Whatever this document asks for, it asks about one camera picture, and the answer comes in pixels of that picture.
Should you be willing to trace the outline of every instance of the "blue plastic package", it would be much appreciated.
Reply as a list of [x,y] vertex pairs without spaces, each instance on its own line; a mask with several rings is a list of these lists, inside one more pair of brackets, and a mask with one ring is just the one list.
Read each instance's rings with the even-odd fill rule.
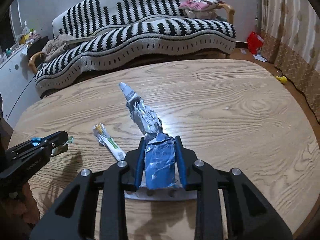
[[145,140],[147,142],[144,159],[147,188],[173,186],[175,184],[174,138],[159,132],[153,138],[146,136]]

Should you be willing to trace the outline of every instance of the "red plastic bag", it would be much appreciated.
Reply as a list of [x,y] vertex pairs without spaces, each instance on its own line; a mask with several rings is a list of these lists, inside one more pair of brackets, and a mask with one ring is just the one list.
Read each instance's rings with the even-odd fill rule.
[[250,33],[247,42],[249,51],[254,55],[262,49],[263,39],[255,32]]

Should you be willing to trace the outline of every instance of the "wood grain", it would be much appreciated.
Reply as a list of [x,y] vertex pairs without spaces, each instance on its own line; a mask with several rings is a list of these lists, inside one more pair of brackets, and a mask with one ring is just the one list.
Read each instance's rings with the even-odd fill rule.
[[[93,125],[102,122],[124,151],[141,137],[118,83],[127,82],[154,108],[164,131],[217,169],[240,168],[292,232],[319,195],[319,146],[291,94],[269,72],[243,60],[190,60],[147,65],[63,89],[20,118],[10,146],[65,130],[75,137],[31,180],[41,214],[83,168],[108,168],[114,158],[99,146]],[[126,200],[130,239],[193,239],[195,201]]]

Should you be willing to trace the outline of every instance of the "sofa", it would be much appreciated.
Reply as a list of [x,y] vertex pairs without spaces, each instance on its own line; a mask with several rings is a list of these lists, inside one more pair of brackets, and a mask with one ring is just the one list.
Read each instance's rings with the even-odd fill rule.
[[36,68],[29,66],[41,97],[73,84],[82,73],[119,69],[139,59],[183,56],[218,50],[227,57],[235,48],[234,10],[220,4],[228,21],[189,19],[178,6],[185,0],[84,0],[52,22],[54,37],[95,36]]

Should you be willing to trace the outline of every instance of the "white cabinet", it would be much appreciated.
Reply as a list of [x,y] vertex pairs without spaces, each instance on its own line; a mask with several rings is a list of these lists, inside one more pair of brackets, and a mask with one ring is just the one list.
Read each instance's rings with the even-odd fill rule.
[[35,88],[35,76],[28,59],[15,51],[0,65],[0,93],[3,99],[3,118],[14,129],[21,114],[40,100]]

